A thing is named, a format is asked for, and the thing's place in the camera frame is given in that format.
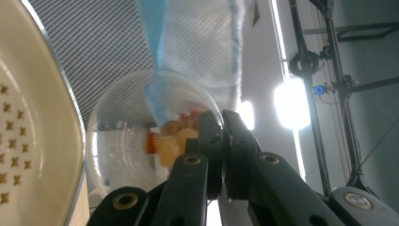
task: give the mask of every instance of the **metal frame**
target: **metal frame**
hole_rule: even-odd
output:
[[[336,90],[339,96],[341,108],[343,111],[343,126],[345,131],[345,140],[348,144],[348,153],[350,157],[351,163],[351,173],[350,178],[347,182],[348,186],[354,186],[370,193],[373,193],[370,187],[366,186],[362,182],[362,172],[360,168],[360,160],[359,160],[359,149],[356,145],[356,135],[354,130],[354,125],[352,122],[352,116],[347,107],[348,95],[354,92],[360,92],[368,89],[375,89],[384,86],[389,86],[393,84],[399,83],[399,77],[393,77],[390,79],[384,79],[380,81],[375,81],[373,83],[361,85],[361,86],[353,86],[353,81],[351,77],[343,74],[342,64],[340,61],[339,51],[338,51],[338,41],[339,40],[365,40],[365,39],[381,39],[385,36],[389,35],[393,31],[399,29],[399,23],[386,23],[386,24],[368,24],[368,25],[359,25],[359,26],[347,26],[335,28],[333,19],[332,19],[332,6],[333,0],[310,0],[310,2],[317,7],[317,9],[321,12],[325,19],[326,29],[315,29],[315,30],[306,30],[302,31],[299,21],[298,12],[296,9],[296,1],[290,0],[291,12],[293,16],[294,28],[295,28],[295,37],[296,43],[298,46],[298,53],[300,55],[300,63],[302,68],[302,77],[304,77],[305,87],[308,92],[308,101],[311,112],[311,123],[313,128],[313,136],[316,144],[316,153],[319,160],[319,168],[321,172],[321,179],[323,184],[323,189],[325,195],[329,193],[329,181],[328,181],[328,173],[326,170],[326,159],[324,156],[324,148],[322,143],[322,136],[320,133],[319,123],[317,111],[315,108],[315,102],[313,100],[313,96],[309,95],[309,90],[312,89],[311,83],[311,61],[310,61],[310,52],[308,52],[306,48],[306,43],[303,39],[303,34],[317,34],[317,33],[327,33],[329,46],[331,50],[331,60],[332,66],[334,69],[334,78],[336,80]],[[346,34],[349,31],[354,30],[364,30],[364,29],[376,29],[376,28],[389,28],[389,30],[379,33],[378,35],[371,36],[355,36],[355,37],[342,37],[342,35]]]
[[[357,36],[345,36],[347,33],[352,31],[364,31],[364,30],[376,30],[376,29],[387,29],[383,32],[378,32],[371,35],[357,35]],[[350,25],[335,27],[337,32],[338,41],[349,41],[349,40],[375,40],[384,39],[389,34],[399,29],[399,22],[394,23],[380,23],[380,24],[363,24],[363,25]],[[306,29],[303,30],[305,35],[323,34],[327,33],[325,29]]]

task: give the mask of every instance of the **bright light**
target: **bright light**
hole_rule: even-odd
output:
[[[274,99],[282,126],[298,130],[311,123],[306,90],[301,80],[292,79],[279,85]]]
[[[248,130],[253,130],[255,128],[255,119],[253,116],[252,103],[245,101],[238,106],[238,113],[241,116],[244,124],[247,126]]]

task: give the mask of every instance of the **clear glass bowl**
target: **clear glass bowl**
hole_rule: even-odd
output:
[[[87,128],[87,171],[100,194],[123,186],[149,191],[163,183],[168,168],[144,150],[148,133],[182,114],[209,109],[222,124],[211,96],[180,74],[152,70],[123,77],[102,96]]]

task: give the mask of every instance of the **plate with holes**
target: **plate with holes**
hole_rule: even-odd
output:
[[[0,225],[68,222],[84,131],[65,74],[27,1],[0,1]]]

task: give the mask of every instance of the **black cable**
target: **black cable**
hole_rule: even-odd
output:
[[[376,150],[378,145],[384,140],[384,138],[392,131],[392,129],[397,125],[399,122],[399,118],[396,120],[396,122],[390,127],[390,129],[382,136],[382,138],[376,143],[376,145],[373,147],[373,149],[367,154],[367,156],[364,158],[364,160],[360,163],[360,167],[363,166],[363,164],[366,162],[366,160],[370,157],[370,155]]]

